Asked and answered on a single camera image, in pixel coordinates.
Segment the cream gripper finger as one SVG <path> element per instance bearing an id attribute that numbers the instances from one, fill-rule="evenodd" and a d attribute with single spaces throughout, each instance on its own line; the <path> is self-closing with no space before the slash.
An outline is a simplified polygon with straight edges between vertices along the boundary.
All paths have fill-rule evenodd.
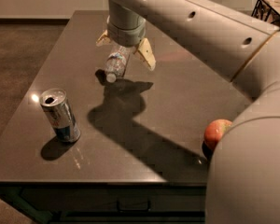
<path id="1" fill-rule="evenodd" d="M 149 70 L 153 71 L 156 67 L 156 60 L 155 56 L 152 51 L 152 47 L 147 38 L 144 38 L 135 49 L 133 53 L 142 63 L 143 65 Z"/>
<path id="2" fill-rule="evenodd" d="M 108 31 L 105 30 L 103 33 L 100 35 L 100 37 L 96 41 L 96 46 L 101 47 L 104 45 L 109 45 L 112 42 L 112 39 L 108 35 Z"/>

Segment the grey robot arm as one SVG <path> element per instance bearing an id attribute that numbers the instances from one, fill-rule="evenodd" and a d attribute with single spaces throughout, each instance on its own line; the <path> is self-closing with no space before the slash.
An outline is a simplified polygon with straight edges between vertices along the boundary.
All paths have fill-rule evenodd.
<path id="1" fill-rule="evenodd" d="M 207 181 L 206 224 L 280 224 L 280 30 L 208 0 L 109 0 L 123 46 L 146 19 L 248 96 Z"/>

